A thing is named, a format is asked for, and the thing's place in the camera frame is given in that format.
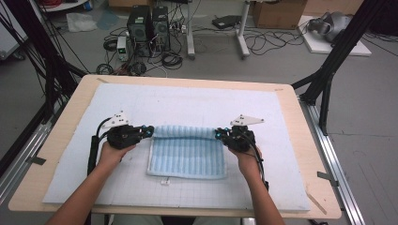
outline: human hand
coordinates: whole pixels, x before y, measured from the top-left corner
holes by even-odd
[[[250,148],[247,152],[238,152],[234,149],[228,148],[235,156],[237,156],[237,165],[240,172],[246,179],[261,178],[258,163],[255,158],[255,150]]]
[[[102,145],[100,152],[99,163],[97,167],[101,167],[107,172],[112,172],[114,168],[119,164],[122,157],[124,157],[135,145],[129,146],[123,149],[113,148],[108,142]]]

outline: blue stripe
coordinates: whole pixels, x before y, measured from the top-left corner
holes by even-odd
[[[215,140],[214,135],[211,127],[156,127],[148,174],[224,178],[222,143]]]

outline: metal frame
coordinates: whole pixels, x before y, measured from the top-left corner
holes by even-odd
[[[249,8],[250,8],[250,1],[245,0],[243,3],[242,9],[242,19],[240,23],[240,27],[237,30],[237,42],[239,44],[240,49],[242,50],[242,59],[245,59],[250,55],[248,46],[246,44],[245,37],[243,36],[243,32],[245,31],[246,19],[248,18]],[[187,24],[187,49],[188,49],[188,57],[193,60],[195,59],[195,47],[193,43],[193,33],[192,33],[192,19],[193,15],[191,15],[191,5],[192,0],[188,0],[188,24]]]
[[[331,82],[337,69],[342,65],[346,57],[362,38],[377,13],[389,0],[364,0],[350,24],[343,31],[336,45],[331,50],[322,67],[314,74],[292,84],[294,89],[310,83],[310,86],[300,99],[310,105],[314,105],[316,99],[322,93],[321,112],[319,126],[324,135],[327,133],[327,119],[329,110],[329,97]]]
[[[29,138],[34,133],[35,129],[39,126],[42,122],[43,118],[45,117],[46,113],[46,103],[41,106],[23,132],[18,136],[17,140],[14,142],[13,145],[6,151],[4,156],[0,159],[0,178],[3,177],[3,174],[6,173],[8,167],[12,164],[14,159],[20,154],[23,147],[26,145]]]
[[[31,164],[30,159],[37,155],[47,136],[50,134],[53,125],[53,119],[48,120],[45,124],[39,124],[30,138],[25,142],[20,154],[9,165],[7,171],[0,179],[0,204],[4,202],[15,184],[21,181],[21,176],[26,173],[27,168]]]
[[[321,127],[318,125],[319,123],[319,112],[315,106],[310,106],[305,104],[302,107],[307,111],[309,116],[311,117],[311,121],[314,127],[315,135],[319,141],[321,146],[321,150],[323,153],[323,157],[328,163],[328,169],[330,171],[330,175],[333,180],[339,181],[339,186],[336,187],[340,193],[341,200],[344,204],[344,209],[348,215],[348,218],[351,221],[351,224],[361,224],[364,225],[365,222],[363,220],[360,209],[355,201],[354,195],[351,192],[351,189],[348,185],[347,180],[345,179],[344,171],[342,166],[340,165],[340,161],[336,156],[333,145],[331,144],[329,136],[323,134]]]

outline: towel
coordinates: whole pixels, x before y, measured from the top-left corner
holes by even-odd
[[[210,127],[155,127],[147,173],[193,179],[226,176],[222,143]]]

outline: gray floor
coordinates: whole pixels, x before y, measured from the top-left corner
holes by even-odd
[[[98,21],[102,10],[89,14]],[[62,14],[57,19],[65,20]],[[212,18],[194,19],[195,24],[211,27]],[[65,39],[90,71],[103,63],[103,38],[124,26],[118,20],[109,30],[66,33]],[[294,83],[317,71],[324,54],[309,53],[305,44],[286,46],[262,56],[241,60],[232,34],[212,32],[195,35],[196,59],[181,55],[178,70],[153,69],[146,76],[240,81],[255,83]],[[398,43],[373,40],[398,53]],[[328,129],[348,183],[367,224],[397,224],[398,176],[398,61],[397,57],[362,41],[371,57],[349,56],[338,70],[331,90]],[[80,66],[71,52],[64,49],[68,61]],[[305,89],[297,90],[301,94]],[[0,64],[0,157],[5,154],[44,101],[36,73],[30,62],[8,59]],[[0,206],[1,224],[41,224],[50,214],[10,212],[9,197]],[[287,219],[287,224],[309,224],[306,220]],[[329,224],[349,224],[345,216]]]

